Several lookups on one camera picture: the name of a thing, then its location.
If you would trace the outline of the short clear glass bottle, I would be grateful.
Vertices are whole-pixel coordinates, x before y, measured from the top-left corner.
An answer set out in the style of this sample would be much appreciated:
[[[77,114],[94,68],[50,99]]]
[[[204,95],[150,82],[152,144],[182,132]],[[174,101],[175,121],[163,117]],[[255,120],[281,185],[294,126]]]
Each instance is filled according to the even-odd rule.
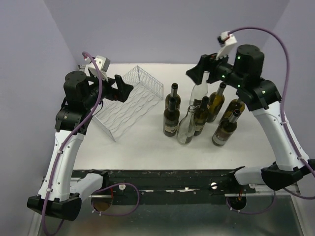
[[[192,138],[195,133],[195,121],[194,113],[196,107],[190,105],[187,110],[187,114],[180,121],[178,130],[177,130],[177,141],[183,145],[186,145],[192,141]]]

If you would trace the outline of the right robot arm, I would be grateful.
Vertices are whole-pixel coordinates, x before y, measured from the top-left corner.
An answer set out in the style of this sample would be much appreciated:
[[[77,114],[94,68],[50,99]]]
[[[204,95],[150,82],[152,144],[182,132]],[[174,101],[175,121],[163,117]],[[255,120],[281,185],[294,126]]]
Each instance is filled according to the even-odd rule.
[[[234,64],[228,56],[202,55],[198,64],[186,75],[195,84],[202,82],[205,71],[209,72],[207,83],[222,81],[237,90],[237,96],[262,126],[272,147],[276,161],[265,168],[236,169],[234,176],[226,181],[227,189],[239,192],[247,184],[264,184],[277,191],[290,186],[315,169],[299,144],[281,106],[284,99],[272,81],[261,77],[264,54],[257,46],[238,46]]]

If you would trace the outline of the dark green wine bottle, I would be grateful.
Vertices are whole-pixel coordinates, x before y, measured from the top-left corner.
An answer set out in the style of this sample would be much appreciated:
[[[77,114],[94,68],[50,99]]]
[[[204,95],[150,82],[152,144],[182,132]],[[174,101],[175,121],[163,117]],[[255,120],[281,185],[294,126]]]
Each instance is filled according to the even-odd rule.
[[[180,105],[181,105],[181,97],[178,94],[178,84],[177,83],[173,83],[171,86],[171,92],[166,96],[165,99],[165,108],[169,107],[169,100],[171,98],[175,98],[176,99],[176,108],[180,109]]]

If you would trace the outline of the dark labelled wine bottle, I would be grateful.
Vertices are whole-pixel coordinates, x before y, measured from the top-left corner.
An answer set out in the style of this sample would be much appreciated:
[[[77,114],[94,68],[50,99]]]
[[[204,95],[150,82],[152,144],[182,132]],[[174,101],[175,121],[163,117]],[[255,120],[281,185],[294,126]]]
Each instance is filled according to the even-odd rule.
[[[167,137],[176,135],[179,125],[180,111],[177,108],[177,100],[175,98],[169,99],[169,106],[163,113],[163,132]]]

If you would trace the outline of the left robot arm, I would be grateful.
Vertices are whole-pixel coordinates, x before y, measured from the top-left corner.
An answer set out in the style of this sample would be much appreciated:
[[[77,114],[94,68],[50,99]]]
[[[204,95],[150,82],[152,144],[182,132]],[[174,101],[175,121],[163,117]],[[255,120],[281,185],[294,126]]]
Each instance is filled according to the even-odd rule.
[[[65,76],[65,98],[56,115],[55,146],[43,184],[35,196],[29,197],[27,207],[61,220],[74,221],[81,205],[92,193],[104,194],[109,189],[108,173],[91,170],[74,185],[70,184],[79,147],[100,101],[125,102],[133,90],[120,75],[99,80],[82,71]]]

